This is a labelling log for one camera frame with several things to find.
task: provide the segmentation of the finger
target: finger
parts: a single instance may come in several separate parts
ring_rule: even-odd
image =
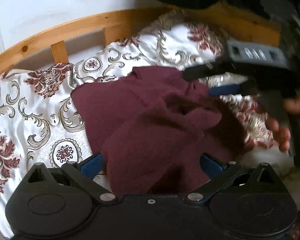
[[[291,114],[298,114],[300,113],[300,98],[297,99],[287,99],[283,103],[284,108],[287,112]]]
[[[279,144],[279,150],[282,152],[287,152],[290,149],[290,142],[286,141],[282,144]]]
[[[278,143],[284,143],[291,139],[291,134],[288,128],[280,127],[279,131],[273,133],[273,138]]]
[[[276,119],[272,118],[272,117],[268,117],[266,120],[266,127],[268,130],[272,131],[272,132],[276,132],[279,130],[279,123]]]

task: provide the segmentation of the maroon towel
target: maroon towel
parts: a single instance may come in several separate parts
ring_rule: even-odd
[[[203,152],[229,161],[242,151],[242,126],[207,93],[207,86],[159,66],[72,92],[115,194],[190,192],[209,180],[199,165]]]

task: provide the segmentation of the bed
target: bed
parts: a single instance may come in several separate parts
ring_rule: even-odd
[[[135,35],[135,25],[141,22],[152,23]],[[64,40],[99,29],[104,30],[105,49],[75,64],[69,63]],[[207,33],[208,43],[203,36]],[[34,163],[43,162],[55,168],[67,161],[80,162],[93,154],[85,124],[70,97],[73,89],[86,82],[115,81],[127,76],[132,67],[162,65],[183,70],[214,60],[221,52],[222,39],[228,35],[277,46],[280,27],[221,3],[202,11],[184,12],[171,7],[131,9],[64,23],[0,54],[0,239],[13,236],[4,216],[5,205]],[[21,59],[47,46],[51,46],[54,66],[41,71],[13,68]],[[215,86],[243,79],[228,74],[203,82]],[[234,114],[241,113],[245,103],[251,106],[254,102],[253,98],[235,97],[224,101],[232,103]],[[245,114],[256,118],[252,108]],[[286,175],[293,160],[272,147],[271,134],[260,136],[249,127],[247,131],[250,143],[263,148],[255,147],[241,163],[256,166],[261,161],[269,162],[280,175]],[[285,179],[300,181],[300,174]],[[109,189],[102,172],[94,181]],[[300,198],[298,189],[289,185],[287,182],[295,199]]]

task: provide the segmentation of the metal screw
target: metal screw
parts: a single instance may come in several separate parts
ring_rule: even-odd
[[[112,193],[103,193],[100,195],[100,199],[102,201],[113,201],[115,199],[115,195]]]
[[[154,204],[154,203],[156,203],[156,201],[154,199],[149,199],[148,200],[148,204]]]
[[[188,195],[188,199],[190,199],[191,201],[200,201],[203,199],[203,195],[200,193],[190,193]]]

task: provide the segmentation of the wooden bed frame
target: wooden bed frame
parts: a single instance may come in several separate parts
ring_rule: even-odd
[[[0,54],[0,74],[13,68],[18,61],[51,46],[55,63],[69,62],[64,40],[103,29],[105,45],[122,41],[134,34],[138,22],[149,22],[166,13],[165,8],[139,8],[96,14],[66,22],[31,36]],[[195,21],[218,25],[232,37],[241,41],[253,41],[278,46],[280,26],[252,13],[218,3],[205,10],[188,10]]]

